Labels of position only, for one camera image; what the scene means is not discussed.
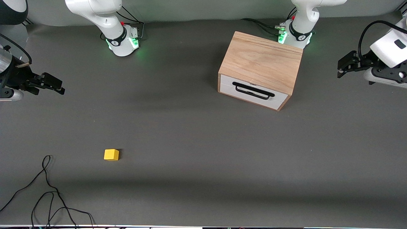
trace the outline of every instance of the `drawer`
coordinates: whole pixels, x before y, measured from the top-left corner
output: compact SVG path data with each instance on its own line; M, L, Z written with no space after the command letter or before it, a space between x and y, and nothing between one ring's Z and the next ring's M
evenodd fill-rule
M220 92L277 110L288 95L221 75Z

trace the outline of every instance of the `yellow cube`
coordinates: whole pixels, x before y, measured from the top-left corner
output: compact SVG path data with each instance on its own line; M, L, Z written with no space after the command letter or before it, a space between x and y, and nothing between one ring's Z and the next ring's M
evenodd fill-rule
M119 160L119 151L116 149L105 150L104 159L107 161L118 161Z

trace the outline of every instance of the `white drawer front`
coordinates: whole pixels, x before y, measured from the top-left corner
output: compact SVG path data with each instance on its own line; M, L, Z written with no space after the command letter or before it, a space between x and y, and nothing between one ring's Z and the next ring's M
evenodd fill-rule
M273 93L275 96L274 97L268 97L268 95L265 95L263 93L258 93L256 91L252 91L250 89L247 88L242 88L239 87L239 84L243 84L243 85L247 85L253 88L257 88L266 92L271 92ZM286 94L271 90L271 89L267 89L264 87L260 87L257 85L253 85L253 84L249 84L245 81L241 81L235 78L231 78L229 76L225 76L225 75L221 75L221 86L220 86L220 92L237 97L237 98L241 98L243 100L252 102L252 103L256 103L262 106L266 106L272 109L277 110L281 104L285 101L285 99L287 98Z

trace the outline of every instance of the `black drawer handle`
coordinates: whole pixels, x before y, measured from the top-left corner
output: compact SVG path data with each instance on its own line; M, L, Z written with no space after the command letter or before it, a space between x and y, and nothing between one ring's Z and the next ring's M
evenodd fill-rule
M273 93L271 93L271 92L268 92L268 91L265 91L265 90L261 90L261 89L258 89L258 88L254 88L254 87L250 87L250 86L247 86L247 85L238 83L238 82L233 82L232 84L233 84L234 86L236 86L236 90L237 90L238 92L245 93L245 94L247 94L247 95L251 95L251 96L257 97L257 98L259 98L259 99L268 100L270 97L276 96L275 94L273 94ZM239 89L239 88L237 88L237 87L244 88L244 89L248 89L248 90L252 90L252 91L254 91L254 92L263 94L263 95L265 95L265 96L267 96L267 97L263 97L263 96L261 96L261 95L254 94L253 92L250 92L250 91L241 90L241 89Z

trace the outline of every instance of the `gray wall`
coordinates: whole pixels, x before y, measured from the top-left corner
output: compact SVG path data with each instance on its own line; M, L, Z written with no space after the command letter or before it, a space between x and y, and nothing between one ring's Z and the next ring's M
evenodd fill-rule
M322 17L374 16L389 13L403 0L348 0L344 5L320 8ZM87 25L72 14L64 0L28 0L28 17L38 24ZM293 8L290 0L123 0L139 20L191 21L201 19L284 18Z

